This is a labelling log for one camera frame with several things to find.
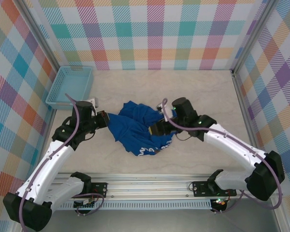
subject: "blue cloth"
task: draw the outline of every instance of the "blue cloth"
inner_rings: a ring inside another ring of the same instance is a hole
[[[115,141],[120,141],[126,151],[136,156],[155,155],[168,147],[172,136],[150,135],[148,128],[163,118],[158,111],[144,104],[135,104],[132,101],[124,103],[118,115],[109,114],[108,128]]]

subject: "black cable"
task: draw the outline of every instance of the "black cable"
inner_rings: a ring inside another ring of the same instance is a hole
[[[191,192],[193,192],[193,189],[190,188],[190,185],[192,185],[192,184],[193,184],[193,182],[191,182],[191,183],[188,185],[188,189],[189,189]]]
[[[190,139],[192,136],[190,136],[190,137],[188,137],[187,139],[180,139],[178,136],[177,136],[177,134],[175,135],[176,136],[176,138],[178,139],[178,140],[180,140],[180,141],[186,141],[186,140],[188,140],[188,139]]]
[[[92,135],[90,138],[88,138],[88,139],[85,139],[84,141],[87,141],[87,140],[89,140],[89,139],[92,139],[92,138],[93,138],[93,136],[95,136],[95,134],[96,134],[96,132],[93,132],[93,135]]]

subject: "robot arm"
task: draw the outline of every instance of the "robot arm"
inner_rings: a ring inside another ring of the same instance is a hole
[[[73,173],[65,183],[52,191],[48,191],[62,165],[74,153],[78,145],[86,140],[85,136],[89,133],[94,134],[97,129],[107,127],[109,121],[108,114],[104,111],[96,113],[91,102],[78,101],[76,102],[76,107],[80,123],[74,137],[54,156],[50,157],[75,130],[76,112],[73,109],[72,116],[68,117],[56,129],[52,137],[53,141],[50,143],[46,154],[28,180],[15,194],[8,192],[3,199],[3,204],[10,218],[19,222],[18,211],[20,202],[25,192],[27,192],[23,207],[23,219],[26,226],[36,231],[43,229],[50,220],[52,213],[68,199],[77,194],[90,193],[91,191],[91,177],[82,173]],[[37,176],[29,188],[29,183],[34,175]]]
[[[175,100],[172,102],[172,106],[177,116],[172,117],[172,114],[169,114],[168,117],[164,117],[164,119],[149,128],[151,134],[159,136],[170,134],[171,132],[181,133],[183,131],[168,122],[167,118],[172,118],[172,122],[179,125],[179,127],[208,128],[209,131],[191,129],[188,133],[192,137],[200,139],[202,142],[207,142],[223,150],[237,160],[245,169],[244,172],[227,172],[223,169],[215,171],[207,180],[207,188],[213,194],[218,193],[222,189],[240,189],[248,190],[252,195],[262,201],[268,200],[276,190],[277,184],[270,170],[256,157],[256,154],[271,166],[280,183],[285,179],[281,157],[278,153],[274,151],[265,153],[260,149],[246,144],[233,135],[228,136],[231,134],[214,119],[207,115],[198,115],[190,101],[186,98]]]

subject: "plastic basket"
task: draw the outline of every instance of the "plastic basket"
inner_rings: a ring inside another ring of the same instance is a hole
[[[65,96],[87,100],[93,82],[92,67],[61,66],[46,98],[46,103],[57,110],[71,110],[73,105]]]

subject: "white print on shirt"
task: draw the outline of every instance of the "white print on shirt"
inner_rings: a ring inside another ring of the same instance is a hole
[[[160,149],[163,150],[163,149],[167,148],[171,144],[171,142],[172,142],[171,140],[170,141],[167,141],[166,142],[166,145],[165,146],[162,146]],[[148,148],[145,148],[145,147],[141,147],[140,153],[137,156],[143,156],[145,151],[154,152],[155,150],[153,148],[149,148],[148,149]]]

